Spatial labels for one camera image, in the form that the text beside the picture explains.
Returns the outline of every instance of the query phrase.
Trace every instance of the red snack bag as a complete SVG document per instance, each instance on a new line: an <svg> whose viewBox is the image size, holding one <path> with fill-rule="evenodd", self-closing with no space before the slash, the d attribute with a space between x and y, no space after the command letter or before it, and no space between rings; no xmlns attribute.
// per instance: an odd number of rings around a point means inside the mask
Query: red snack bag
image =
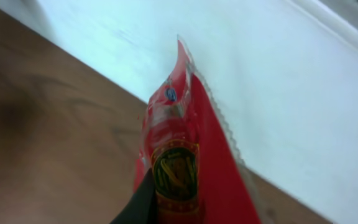
<svg viewBox="0 0 358 224"><path fill-rule="evenodd" d="M160 224L265 223L227 124L180 40L173 72L149 100L135 190L149 167Z"/></svg>

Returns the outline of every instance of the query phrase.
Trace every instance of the blue logo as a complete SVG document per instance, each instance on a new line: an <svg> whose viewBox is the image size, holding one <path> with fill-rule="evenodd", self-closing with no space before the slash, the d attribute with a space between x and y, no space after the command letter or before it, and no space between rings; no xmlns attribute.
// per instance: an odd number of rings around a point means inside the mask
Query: blue logo
<svg viewBox="0 0 358 224"><path fill-rule="evenodd" d="M165 90L165 96L168 98L168 100L175 102L177 100L177 93L174 88L167 88Z"/></svg>

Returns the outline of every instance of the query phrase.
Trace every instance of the wooden table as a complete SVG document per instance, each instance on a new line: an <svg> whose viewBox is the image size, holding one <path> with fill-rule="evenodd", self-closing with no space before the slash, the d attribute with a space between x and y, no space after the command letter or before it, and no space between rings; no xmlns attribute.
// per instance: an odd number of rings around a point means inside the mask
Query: wooden table
<svg viewBox="0 0 358 224"><path fill-rule="evenodd" d="M111 221L132 195L145 107L0 11L0 223ZM253 176L277 223L328 223Z"/></svg>

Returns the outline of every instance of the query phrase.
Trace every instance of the white surface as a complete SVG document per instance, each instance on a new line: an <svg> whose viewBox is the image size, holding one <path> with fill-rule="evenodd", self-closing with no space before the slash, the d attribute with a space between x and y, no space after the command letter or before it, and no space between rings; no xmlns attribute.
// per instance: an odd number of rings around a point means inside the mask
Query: white surface
<svg viewBox="0 0 358 224"><path fill-rule="evenodd" d="M248 166L358 223L358 48L289 1L38 0L43 16L31 2L0 8L144 101L182 35Z"/></svg>

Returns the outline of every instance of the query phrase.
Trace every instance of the red packet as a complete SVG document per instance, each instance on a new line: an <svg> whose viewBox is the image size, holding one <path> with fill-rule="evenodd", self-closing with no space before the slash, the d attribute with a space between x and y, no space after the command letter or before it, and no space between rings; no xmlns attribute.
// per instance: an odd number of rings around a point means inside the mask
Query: red packet
<svg viewBox="0 0 358 224"><path fill-rule="evenodd" d="M152 95L143 120L135 189L151 167L158 222L266 223L228 125L178 40L173 72Z"/></svg>

